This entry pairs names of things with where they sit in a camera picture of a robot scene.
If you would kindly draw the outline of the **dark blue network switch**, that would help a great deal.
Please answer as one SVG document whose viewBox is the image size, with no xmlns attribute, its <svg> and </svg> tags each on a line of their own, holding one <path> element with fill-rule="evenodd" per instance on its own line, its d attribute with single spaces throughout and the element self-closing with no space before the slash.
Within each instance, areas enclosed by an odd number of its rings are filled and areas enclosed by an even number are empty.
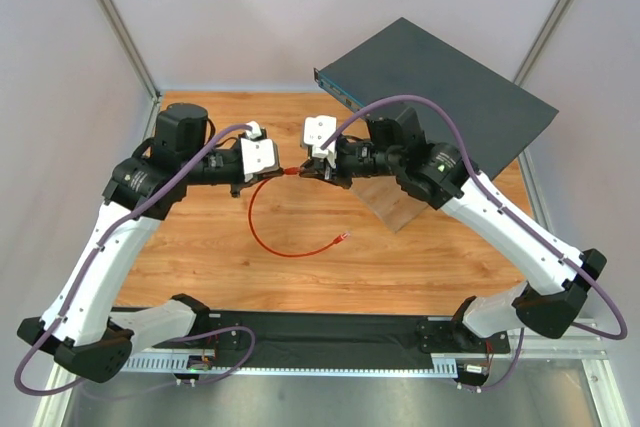
<svg viewBox="0 0 640 427">
<path fill-rule="evenodd" d="M 318 86 L 351 111 L 394 95 L 438 104 L 472 161 L 496 178 L 558 111 L 498 73 L 399 18 L 314 72 Z"/>
</svg>

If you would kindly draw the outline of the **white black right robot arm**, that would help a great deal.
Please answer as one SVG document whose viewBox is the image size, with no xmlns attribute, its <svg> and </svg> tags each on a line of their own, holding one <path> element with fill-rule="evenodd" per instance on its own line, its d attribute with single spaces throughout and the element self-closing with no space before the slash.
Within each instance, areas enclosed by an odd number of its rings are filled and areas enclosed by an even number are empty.
<svg viewBox="0 0 640 427">
<path fill-rule="evenodd" d="M 602 253 L 580 251 L 542 228 L 457 147 L 428 140 L 411 108 L 396 119 L 369 119 L 365 139 L 337 129 L 331 116 L 305 119 L 301 176 L 345 189 L 355 178 L 392 177 L 409 197 L 472 229 L 523 275 L 509 290 L 460 305 L 450 335 L 461 348 L 517 328 L 559 339 L 575 326 L 606 264 Z"/>
</svg>

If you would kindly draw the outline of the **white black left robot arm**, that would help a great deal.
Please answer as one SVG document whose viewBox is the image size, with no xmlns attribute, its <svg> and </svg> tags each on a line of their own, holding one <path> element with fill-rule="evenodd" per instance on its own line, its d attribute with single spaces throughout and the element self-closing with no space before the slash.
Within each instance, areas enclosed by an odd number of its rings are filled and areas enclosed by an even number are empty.
<svg viewBox="0 0 640 427">
<path fill-rule="evenodd" d="M 217 130 L 205 108 L 169 105 L 153 136 L 113 169 L 70 278 L 41 316 L 21 322 L 19 338 L 31 354 L 47 353 L 79 379 L 104 383 L 134 353 L 211 334 L 210 309 L 186 294 L 134 312 L 112 307 L 142 248 L 189 187 L 226 185 L 238 197 L 282 172 L 277 145 L 257 122 Z"/>
</svg>

